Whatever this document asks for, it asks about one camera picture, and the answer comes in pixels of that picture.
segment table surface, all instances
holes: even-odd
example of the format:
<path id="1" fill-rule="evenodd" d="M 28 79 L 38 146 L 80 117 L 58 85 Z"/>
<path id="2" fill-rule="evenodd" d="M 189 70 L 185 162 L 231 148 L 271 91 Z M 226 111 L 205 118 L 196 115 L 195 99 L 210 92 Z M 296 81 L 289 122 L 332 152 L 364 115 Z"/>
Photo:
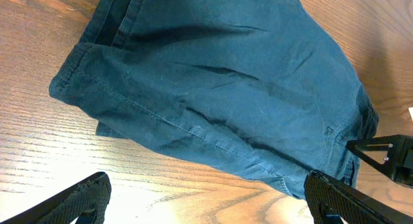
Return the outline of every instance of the table surface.
<path id="1" fill-rule="evenodd" d="M 312 223 L 262 183 L 94 136 L 96 120 L 48 95 L 98 0 L 0 0 L 0 221 L 102 170 L 106 223 Z M 301 0 L 340 44 L 381 114 L 413 135 L 413 0 Z M 362 164 L 358 189 L 413 216 L 413 190 Z"/>

